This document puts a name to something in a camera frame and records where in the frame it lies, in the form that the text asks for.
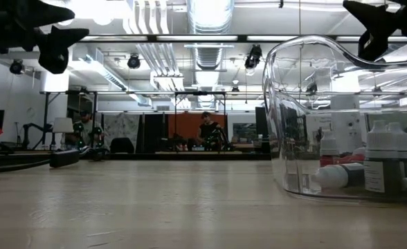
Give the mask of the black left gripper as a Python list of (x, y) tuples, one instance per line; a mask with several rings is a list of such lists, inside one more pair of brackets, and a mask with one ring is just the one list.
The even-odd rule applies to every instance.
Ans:
[(69, 62), (69, 48), (89, 35), (88, 28), (51, 28), (42, 33), (32, 21), (67, 21), (75, 13), (41, 0), (0, 0), (0, 53), (21, 47), (30, 52), (38, 46), (39, 64), (52, 74), (62, 74)]

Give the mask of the white cap bottom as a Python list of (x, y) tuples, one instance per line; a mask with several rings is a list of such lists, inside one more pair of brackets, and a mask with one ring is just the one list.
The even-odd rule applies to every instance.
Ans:
[(364, 184), (364, 166), (360, 163), (326, 165), (317, 169), (311, 179), (322, 188), (360, 186)]

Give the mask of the round black ceiling fixture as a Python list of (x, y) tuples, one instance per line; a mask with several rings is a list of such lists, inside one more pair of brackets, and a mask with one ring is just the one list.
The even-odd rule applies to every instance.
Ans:
[(141, 66), (139, 54), (131, 54), (127, 61), (127, 66), (130, 69), (138, 69)]
[(21, 75), (25, 72), (25, 66), (22, 59), (14, 59), (9, 68), (10, 72), (15, 75)]

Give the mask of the white shade table lamp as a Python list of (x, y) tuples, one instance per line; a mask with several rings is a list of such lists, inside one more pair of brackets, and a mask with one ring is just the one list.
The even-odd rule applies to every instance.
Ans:
[(73, 121), (71, 118), (56, 118), (53, 125), (53, 134), (57, 142), (57, 148), (66, 149), (66, 134), (73, 133)]

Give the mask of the person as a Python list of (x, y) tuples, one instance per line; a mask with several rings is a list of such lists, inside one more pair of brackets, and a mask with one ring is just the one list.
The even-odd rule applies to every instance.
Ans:
[(102, 126), (92, 120), (90, 111), (80, 112), (80, 120), (73, 123), (75, 143), (79, 148), (90, 146), (105, 148), (104, 132)]
[(197, 130), (197, 140), (205, 151), (228, 151), (229, 142), (222, 126), (211, 119), (211, 114), (204, 111), (201, 114), (202, 124)]

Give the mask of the black office chair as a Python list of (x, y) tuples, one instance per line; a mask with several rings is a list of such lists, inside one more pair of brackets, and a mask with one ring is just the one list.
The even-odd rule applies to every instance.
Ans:
[(114, 138), (111, 141), (110, 152), (113, 154), (117, 153), (133, 154), (134, 146), (129, 138)]

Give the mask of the clear plastic container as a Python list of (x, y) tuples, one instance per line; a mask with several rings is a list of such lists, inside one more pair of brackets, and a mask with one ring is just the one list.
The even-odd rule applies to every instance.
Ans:
[(270, 50), (262, 88), (286, 192), (407, 203), (407, 60), (369, 62), (304, 35)]

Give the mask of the black rig crossbar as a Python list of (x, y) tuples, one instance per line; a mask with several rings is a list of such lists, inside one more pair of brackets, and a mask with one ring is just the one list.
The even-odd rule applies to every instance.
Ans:
[[(303, 37), (322, 37), (339, 43), (357, 44), (355, 35), (89, 35), (78, 43), (280, 43)], [(407, 44), (407, 37), (391, 36), (388, 43)]]

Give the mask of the small gray screen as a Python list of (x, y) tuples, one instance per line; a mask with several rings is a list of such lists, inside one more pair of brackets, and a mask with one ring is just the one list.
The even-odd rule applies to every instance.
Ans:
[(245, 138), (252, 140), (257, 138), (257, 128), (255, 123), (234, 123), (233, 136), (236, 138)]

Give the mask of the orange partition panel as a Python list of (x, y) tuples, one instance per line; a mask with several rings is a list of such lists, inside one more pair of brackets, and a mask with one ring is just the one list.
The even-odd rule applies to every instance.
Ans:
[[(218, 122), (224, 129), (225, 117), (223, 115), (210, 114), (211, 119)], [(204, 147), (200, 145), (197, 140), (197, 130), (202, 122), (203, 120), (201, 119), (201, 114), (198, 113), (180, 113), (169, 115), (168, 136), (172, 141), (172, 150), (205, 151)]]

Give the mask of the black background rig frame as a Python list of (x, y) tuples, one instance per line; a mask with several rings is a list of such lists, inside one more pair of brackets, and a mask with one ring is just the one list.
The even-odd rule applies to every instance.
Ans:
[(60, 94), (63, 95), (93, 95), (93, 111), (91, 117), (93, 118), (93, 127), (95, 127), (96, 114), (98, 112), (98, 92), (97, 91), (40, 91), (40, 94), (45, 95), (45, 104), (44, 104), (44, 126), (48, 123), (48, 107), (50, 103), (55, 100)]
[(213, 115), (223, 115), (225, 117), (224, 131), (226, 134), (227, 115), (225, 111), (220, 112), (218, 110), (219, 105), (225, 105), (225, 103), (226, 94), (222, 91), (179, 91), (174, 94), (174, 114), (201, 114), (207, 111)]

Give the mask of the silver air duct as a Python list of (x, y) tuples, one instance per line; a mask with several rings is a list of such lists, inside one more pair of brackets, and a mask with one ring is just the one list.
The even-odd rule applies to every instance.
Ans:
[[(190, 33), (198, 35), (225, 35), (230, 31), (235, 0), (186, 0)], [(195, 48), (193, 55), (201, 70), (215, 70), (224, 49)]]

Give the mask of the black table frame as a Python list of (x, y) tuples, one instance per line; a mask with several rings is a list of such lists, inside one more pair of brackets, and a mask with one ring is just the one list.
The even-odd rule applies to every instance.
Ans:
[(268, 154), (243, 154), (229, 152), (159, 152), (156, 154), (80, 154), (75, 151), (27, 154), (0, 154), (0, 173), (30, 169), (42, 165), (59, 168), (73, 165), (81, 160), (270, 160)]

